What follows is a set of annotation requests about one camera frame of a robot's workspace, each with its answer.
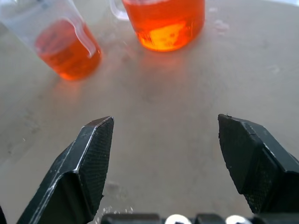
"beige table surface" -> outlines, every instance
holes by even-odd
[[[250,215],[225,168],[217,115],[266,126],[299,157],[299,8],[207,0],[201,36],[155,53],[106,1],[76,5],[103,51],[101,66],[81,81],[60,79],[0,29],[0,204],[8,222],[81,126],[107,115],[115,128],[99,217],[103,208]]]

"measuring cup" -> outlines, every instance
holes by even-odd
[[[205,0],[110,0],[112,13],[131,21],[139,42],[155,51],[179,49],[193,40],[205,21]]]
[[[61,77],[89,75],[100,48],[72,0],[0,0],[0,21]]]

